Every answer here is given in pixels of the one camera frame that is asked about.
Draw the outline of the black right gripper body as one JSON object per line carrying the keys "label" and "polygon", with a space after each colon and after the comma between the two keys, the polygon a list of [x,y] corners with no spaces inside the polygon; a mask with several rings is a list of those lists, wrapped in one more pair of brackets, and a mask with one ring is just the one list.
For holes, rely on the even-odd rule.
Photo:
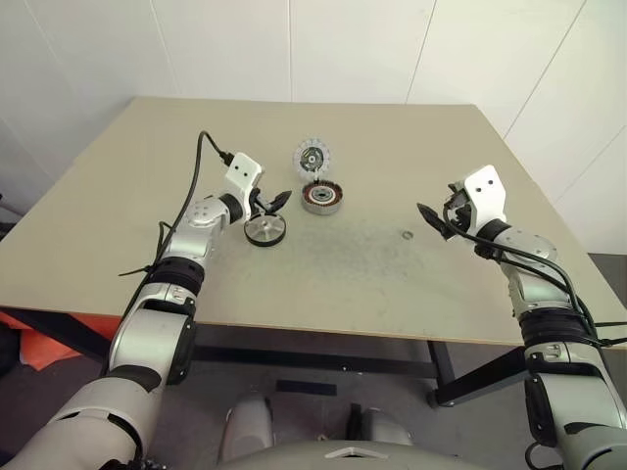
{"label": "black right gripper body", "polygon": [[467,233],[471,222],[471,206],[467,192],[463,188],[457,187],[454,183],[449,183],[448,188],[451,191],[449,200],[444,204],[443,214],[447,216],[449,221],[445,222],[444,232],[455,233],[452,229],[456,229],[463,233]]}

